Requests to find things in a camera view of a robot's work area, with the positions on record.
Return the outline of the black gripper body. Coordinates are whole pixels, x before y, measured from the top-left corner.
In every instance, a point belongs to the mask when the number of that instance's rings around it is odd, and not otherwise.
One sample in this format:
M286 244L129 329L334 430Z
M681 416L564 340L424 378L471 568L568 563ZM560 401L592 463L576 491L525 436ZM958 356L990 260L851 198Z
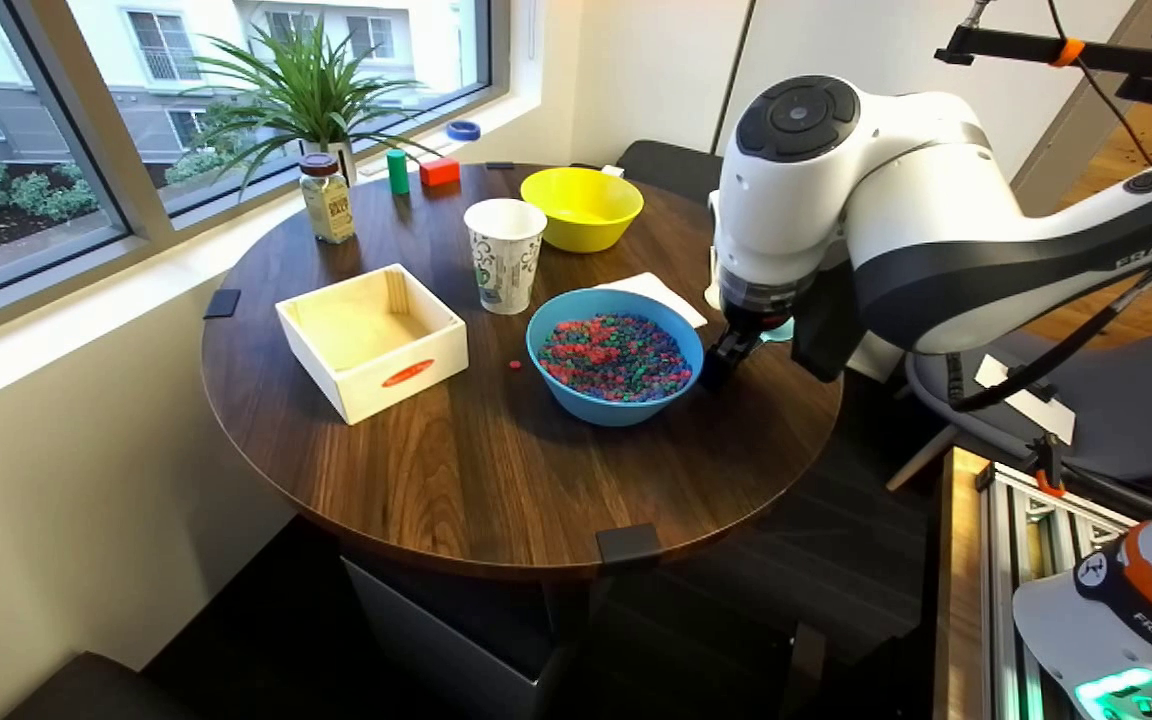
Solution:
M723 321L726 329L704 353L704 388L721 388L763 345L759 333L785 323L786 312L746 312L726 304Z

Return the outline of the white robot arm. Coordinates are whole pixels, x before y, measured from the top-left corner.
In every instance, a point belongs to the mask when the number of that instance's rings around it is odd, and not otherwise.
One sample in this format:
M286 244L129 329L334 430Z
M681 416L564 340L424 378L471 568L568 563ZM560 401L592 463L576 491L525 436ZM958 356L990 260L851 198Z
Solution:
M979 353L1152 272L1152 163L1033 215L973 104L873 94L841 74L792 74L743 107L713 206L726 321L713 372L792 321L826 264L851 266L858 329L920 356ZM1013 628L1085 720L1152 720L1152 521L1016 588Z

